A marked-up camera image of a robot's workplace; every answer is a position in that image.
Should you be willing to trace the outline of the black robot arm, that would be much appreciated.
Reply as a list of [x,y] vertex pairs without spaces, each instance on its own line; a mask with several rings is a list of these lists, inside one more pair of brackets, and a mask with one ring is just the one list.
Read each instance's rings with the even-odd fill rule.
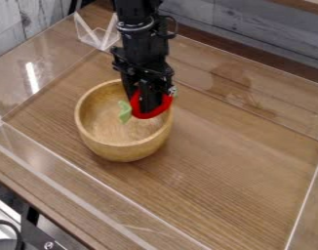
[[114,46],[114,68],[121,72],[133,107],[133,115],[149,119],[164,113],[173,103],[176,71],[168,64],[168,18],[160,14],[164,0],[113,0],[118,14],[117,28],[123,46]]

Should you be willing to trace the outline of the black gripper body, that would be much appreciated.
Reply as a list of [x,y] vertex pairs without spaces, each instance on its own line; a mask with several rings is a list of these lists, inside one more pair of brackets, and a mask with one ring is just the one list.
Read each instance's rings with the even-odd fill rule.
[[176,74],[168,63],[169,42],[176,33],[166,22],[118,23],[123,46],[111,49],[114,69],[125,83],[170,83]]

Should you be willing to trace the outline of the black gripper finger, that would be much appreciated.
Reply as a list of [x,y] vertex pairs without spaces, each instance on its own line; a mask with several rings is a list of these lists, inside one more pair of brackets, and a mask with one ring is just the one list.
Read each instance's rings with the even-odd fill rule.
[[138,87],[138,82],[139,82],[141,76],[139,74],[122,74],[122,80],[123,80],[123,86],[125,86],[125,90],[129,96],[129,99],[133,98],[133,96],[135,95],[135,93],[139,91],[139,87]]
[[164,102],[164,95],[170,95],[174,86],[172,78],[142,79],[139,81],[139,104],[143,113],[150,112]]

